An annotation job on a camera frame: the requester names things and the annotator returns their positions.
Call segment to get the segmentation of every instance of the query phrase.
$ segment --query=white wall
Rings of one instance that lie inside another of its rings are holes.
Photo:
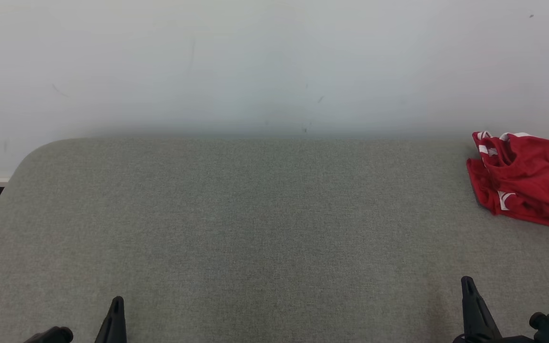
[[[0,0],[0,177],[150,127],[549,138],[549,1]]]

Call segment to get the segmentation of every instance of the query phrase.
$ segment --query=folded red garment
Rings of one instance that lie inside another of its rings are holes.
[[[475,132],[482,159],[468,159],[471,185],[494,214],[549,226],[549,140],[524,132]]]

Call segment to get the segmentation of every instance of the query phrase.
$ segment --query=red fabric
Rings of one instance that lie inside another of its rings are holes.
[[[473,133],[482,159],[467,160],[471,185],[494,215],[549,226],[549,140],[517,135]]]

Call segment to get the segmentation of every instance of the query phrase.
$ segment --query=red cloth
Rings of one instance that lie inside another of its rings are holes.
[[[482,159],[468,159],[471,185],[494,214],[549,226],[549,140],[475,132]]]

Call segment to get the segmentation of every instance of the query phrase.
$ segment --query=gray fabric surface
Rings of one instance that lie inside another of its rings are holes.
[[[504,335],[549,312],[549,227],[476,202],[467,141],[80,139],[0,197],[0,342],[450,342],[470,275]]]

